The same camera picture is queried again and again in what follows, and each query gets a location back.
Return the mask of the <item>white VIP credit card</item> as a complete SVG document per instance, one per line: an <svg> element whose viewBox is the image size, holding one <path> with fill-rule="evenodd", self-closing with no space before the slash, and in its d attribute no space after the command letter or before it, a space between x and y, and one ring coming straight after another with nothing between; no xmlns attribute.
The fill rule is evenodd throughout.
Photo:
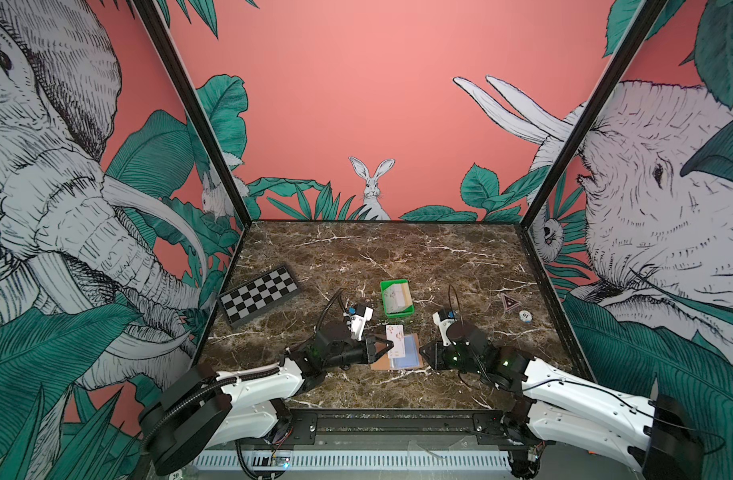
<svg viewBox="0 0 733 480"><path fill-rule="evenodd" d="M388 325L385 328L386 339L392 340L394 346L388 351L390 359L402 359L406 356L405 335L402 325Z"/></svg>

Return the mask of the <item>green plastic card tray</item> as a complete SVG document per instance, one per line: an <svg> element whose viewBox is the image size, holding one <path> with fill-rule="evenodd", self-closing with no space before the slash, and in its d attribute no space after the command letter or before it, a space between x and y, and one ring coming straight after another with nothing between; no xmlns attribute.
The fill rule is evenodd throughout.
<svg viewBox="0 0 733 480"><path fill-rule="evenodd" d="M405 279L380 282L383 311L387 318L406 318L414 314L414 305Z"/></svg>

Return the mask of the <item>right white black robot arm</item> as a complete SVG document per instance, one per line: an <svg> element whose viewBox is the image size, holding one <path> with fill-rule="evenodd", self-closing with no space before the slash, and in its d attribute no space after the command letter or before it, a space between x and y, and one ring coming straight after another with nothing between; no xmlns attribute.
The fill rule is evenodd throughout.
<svg viewBox="0 0 733 480"><path fill-rule="evenodd" d="M654 399L602 387L512 346L497 346L467 321L442 320L441 337L420 347L437 371L475 374L512 395L514 404L480 436L508 442L513 476L536 476L541 452L564 443L615 460L646 479L698 479L706 447L677 400Z"/></svg>

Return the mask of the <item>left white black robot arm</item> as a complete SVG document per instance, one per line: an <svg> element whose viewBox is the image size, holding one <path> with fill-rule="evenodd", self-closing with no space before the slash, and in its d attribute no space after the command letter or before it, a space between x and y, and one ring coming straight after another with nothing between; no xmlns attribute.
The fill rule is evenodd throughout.
<svg viewBox="0 0 733 480"><path fill-rule="evenodd" d="M208 447L248 438L280 444L294 430L286 400L320 386L328 371L372 364L393 346L383 336L354 338L346 323L336 321L286 349L274 364L222 373L198 364L138 417L142 449L164 476Z"/></svg>

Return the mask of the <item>tan leather card holder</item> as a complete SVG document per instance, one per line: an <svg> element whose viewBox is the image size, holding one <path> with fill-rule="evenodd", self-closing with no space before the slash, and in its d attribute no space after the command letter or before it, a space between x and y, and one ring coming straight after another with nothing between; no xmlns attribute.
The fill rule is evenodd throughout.
<svg viewBox="0 0 733 480"><path fill-rule="evenodd" d="M370 365L372 371L416 370L426 368L426 363L419 354L419 344L416 334L404 337L404 356L400 358L380 358Z"/></svg>

